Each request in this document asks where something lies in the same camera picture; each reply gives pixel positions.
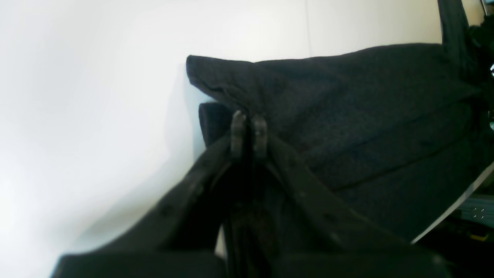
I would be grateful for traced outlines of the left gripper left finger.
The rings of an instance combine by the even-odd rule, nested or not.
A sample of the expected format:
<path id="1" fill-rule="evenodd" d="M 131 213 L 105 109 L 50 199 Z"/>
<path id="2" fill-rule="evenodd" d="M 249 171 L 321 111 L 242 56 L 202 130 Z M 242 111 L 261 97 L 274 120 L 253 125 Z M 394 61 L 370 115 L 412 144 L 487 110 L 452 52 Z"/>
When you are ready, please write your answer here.
<path id="1" fill-rule="evenodd" d="M 97 250 L 60 257 L 54 278 L 226 278 L 215 255 L 226 208 L 217 183 L 245 156 L 246 117 L 208 147 L 183 180 L 127 232 Z"/>

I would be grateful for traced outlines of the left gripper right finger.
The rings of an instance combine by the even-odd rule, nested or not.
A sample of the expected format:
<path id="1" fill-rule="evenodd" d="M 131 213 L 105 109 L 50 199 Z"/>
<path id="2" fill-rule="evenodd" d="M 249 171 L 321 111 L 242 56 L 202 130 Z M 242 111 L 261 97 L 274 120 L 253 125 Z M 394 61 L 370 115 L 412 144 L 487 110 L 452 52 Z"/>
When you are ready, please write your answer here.
<path id="1" fill-rule="evenodd" d="M 251 119 L 254 158 L 279 184 L 332 251 L 283 255 L 274 278 L 450 278 L 444 259 L 413 246 L 359 215 L 277 138 L 261 116 Z"/>

